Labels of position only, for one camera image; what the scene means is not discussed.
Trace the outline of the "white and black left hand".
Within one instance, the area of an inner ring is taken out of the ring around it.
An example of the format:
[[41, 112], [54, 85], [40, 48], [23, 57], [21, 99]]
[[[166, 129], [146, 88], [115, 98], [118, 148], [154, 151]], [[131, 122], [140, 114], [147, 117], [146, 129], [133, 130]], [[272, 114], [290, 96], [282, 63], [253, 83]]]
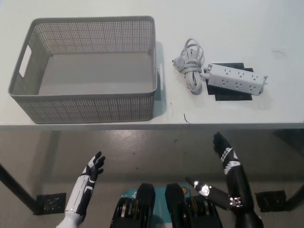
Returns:
[[68, 200], [66, 211], [71, 211], [85, 217], [86, 210], [93, 194], [98, 175], [103, 172], [105, 156], [98, 152], [85, 166], [77, 178]]

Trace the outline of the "black and white right hand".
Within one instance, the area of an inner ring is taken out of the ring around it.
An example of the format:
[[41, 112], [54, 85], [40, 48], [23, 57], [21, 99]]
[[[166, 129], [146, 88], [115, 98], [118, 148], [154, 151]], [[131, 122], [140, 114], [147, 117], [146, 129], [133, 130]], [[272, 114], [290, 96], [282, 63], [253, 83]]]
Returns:
[[250, 185], [234, 148], [219, 132], [214, 135], [213, 146], [223, 167], [228, 192], [226, 193], [192, 177], [186, 177], [186, 182], [189, 183], [199, 195], [222, 209], [231, 210], [235, 213], [249, 213], [254, 211], [254, 201]]

